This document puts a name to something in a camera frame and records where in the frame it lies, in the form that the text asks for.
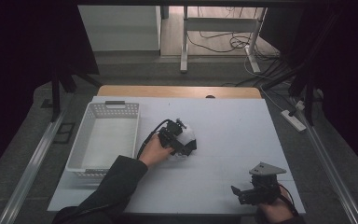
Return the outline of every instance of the white box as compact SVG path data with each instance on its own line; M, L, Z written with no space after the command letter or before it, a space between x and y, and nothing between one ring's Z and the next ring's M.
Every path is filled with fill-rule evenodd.
M119 155L134 157L139 104L89 103L65 169L79 176L104 176Z

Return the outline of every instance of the white tabletop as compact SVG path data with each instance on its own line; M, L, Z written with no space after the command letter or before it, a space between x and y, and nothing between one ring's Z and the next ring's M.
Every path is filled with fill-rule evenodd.
M165 119L189 124L198 149L185 160L171 158L150 169L139 183L125 212L136 214L249 215L230 186L252 189L249 170L265 162L287 171L278 180L305 213L295 181L263 99L190 99L96 96L92 102L124 100L140 104L139 148ZM82 179L64 171L48 207L58 211L79 205L101 179Z

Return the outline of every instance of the metal frame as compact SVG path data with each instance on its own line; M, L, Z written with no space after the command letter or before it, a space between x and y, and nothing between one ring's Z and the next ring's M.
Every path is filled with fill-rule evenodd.
M28 162L28 165L25 168L19 183L17 184L17 187L14 189L14 192L12 193L2 215L0 216L0 223L13 223L15 221L17 214L20 212L22 204L28 194L28 191L34 183L34 179L37 175L37 172L39 171L40 165L42 164L43 159L45 159L48 149L53 142L54 136L60 128L62 119L66 114L72 97L72 93L68 93L66 97L64 97L62 101L62 110L57 116L56 121L51 122L46 128L42 139L34 151L34 155Z
M181 73L187 72L187 32L188 31L216 31L216 32L243 32L252 33L250 45L246 46L246 54L254 73L259 73L257 61L254 56L255 41L258 38L263 24L266 8L263 7L257 19L233 19L233 18L189 18L187 7L184 7L183 18L183 42L180 62Z
M342 206L347 213L349 220L353 224L358 224L358 206L353 197L351 196L351 192L342 180L336 166L334 165L326 148L324 147L324 144L319 137L319 134L316 132L313 126L310 125L310 123L307 121L306 117L302 113L298 114L301 121L304 122L305 126L308 129L308 137L313 145L313 148L315 149L316 154L319 157L319 161L321 162L324 171L326 172L330 180L331 185L333 186L333 189L341 200Z

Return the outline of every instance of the human hand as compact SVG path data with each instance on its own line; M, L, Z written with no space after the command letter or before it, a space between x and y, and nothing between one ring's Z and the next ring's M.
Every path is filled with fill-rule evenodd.
M281 194L290 201L287 191L283 187L280 187L280 189ZM279 198L272 204L260 203L257 206L266 215L269 223L283 222L294 217L289 206Z
M139 160L142 161L147 167L151 167L161 161L166 160L172 152L173 148L164 148L161 146L158 135L155 133L145 146L144 151L139 157Z

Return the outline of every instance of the wire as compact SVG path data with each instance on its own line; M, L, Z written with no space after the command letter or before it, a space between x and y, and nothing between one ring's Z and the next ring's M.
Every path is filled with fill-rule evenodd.
M294 105L292 105L286 98L284 98L284 96L280 95L280 94L277 93L276 91L273 91L273 90L270 90L270 91L274 92L276 95L278 95L278 96L280 96L281 98L283 98L283 100L284 100L287 104L289 104L294 110L297 110L297 108L296 108Z
M239 18L240 18L241 15L242 15L242 11L243 11L243 7L241 7L241 11L240 11L240 16L239 16Z
M266 79L270 79L270 80L274 80L274 78L272 78L272 77L274 77L275 75L272 75L279 67L281 67L282 66L282 64L283 64L283 62L280 62L280 64L278 64L278 66L276 66L274 69L272 69L272 71L270 71L268 74L266 74ZM256 87L256 85L261 81L262 79L259 79L257 82L255 82L254 84L253 84L253 87Z
M245 61L245 66L244 67L245 67L246 72L248 72L250 75L253 75L253 76L256 76L256 77L262 77L262 78L266 78L266 79L270 79L270 80L274 80L273 78L271 78L269 76L261 76L261 75L258 75L258 74L255 74L255 73L249 71L248 68L246 67L246 61Z
M199 44L196 44L196 43L194 43L193 41L191 41L191 39L190 39L190 36L187 34L187 39L188 39L188 41L190 41L190 43L192 43L193 45L195 45L195 46L198 46L198 47L201 47L201 48L204 48L204 49L208 49L208 50L211 50L211 51L213 51L213 52L217 52L217 53L227 53L227 52L231 52L231 51L233 51L233 50L235 50L236 48L233 48L233 49L228 49L228 50L216 50L216 49L210 49L210 48L208 48L208 47L206 47L206 46L203 46L203 45L199 45Z
M257 13L258 7L255 9L255 14ZM254 14L254 18L255 18L255 14Z
M267 71L272 67L272 65L275 64L277 61L278 61L278 59L275 59L274 62L272 62L272 63L269 65L269 67L266 69L266 71L264 71L263 73L258 74L258 75L255 74L256 77L251 77L251 78L245 79L244 81L241 81L241 82L238 82L238 83L229 83L229 82L227 82L227 83L224 83L222 86L232 85L232 86L234 86L234 87L239 87L240 85L242 85L242 84L245 83L245 82L252 81L252 80L254 80L255 78L258 78L258 77L262 77L261 75L266 74Z
M286 190L287 194L289 194L290 200L292 201L292 205L295 206L295 200L293 200L292 194L290 193L290 191L284 187L284 185L279 184L279 186L281 186L284 190Z
M164 123L169 122L169 121L171 121L171 120L170 120L170 119L165 119L165 120L163 120L163 121L146 137L146 139L144 140L144 142L143 142L142 145L141 145L141 148L139 148L138 154L137 154L137 156L136 156L136 159L137 159L137 160L139 160L139 158L141 157L142 152L144 152L145 146L146 146L147 143L150 141L150 139L152 138L153 134L155 134L155 133L157 132L157 129L158 129L159 127L161 127Z
M260 59L260 60L263 60L263 61L266 61L266 60L269 60L269 59L276 59L276 58L280 58L280 53L274 48L272 47L273 50L275 51L275 54L274 55L265 55L263 53L261 53L260 50L258 50L258 46L255 45L255 56Z
M231 12L233 12L233 18L234 18L235 7L226 7L226 10L229 11L229 13L226 15L226 17L228 17L228 15ZM203 17L203 11L202 11L201 7L198 7L197 13L198 13L199 17ZM224 34L221 34L221 35L211 35L211 36L205 36L205 35L202 34L201 31L199 31L199 33L200 33L200 36L204 37L204 38L214 38L214 37L223 36L223 35L232 35L232 37L229 39L229 44L233 49L244 49L247 45L249 45L249 42L251 40L250 36L234 35L234 34L243 34L243 32L241 32L241 33L239 33L239 32L230 32L230 33L224 33ZM238 39L239 37L247 38L247 41L241 41L241 40ZM210 48L202 46L202 45L197 45L197 44L194 44L194 45L196 45L198 47L208 49L208 50L211 50L213 52L218 52L218 53L226 53L226 52L231 52L233 50L233 49L232 50L215 50L215 49L210 49Z
M232 13L232 17L234 18L234 14L235 14L235 7L226 7L226 10L228 11L228 14L226 15L226 18L229 16L229 14Z
M263 90L263 85L260 86L260 90L264 92L264 94L266 94L266 96L269 98L269 95ZM273 104L275 104L278 108L280 108L281 111L283 111L283 109L280 106L278 106L271 98L269 99Z

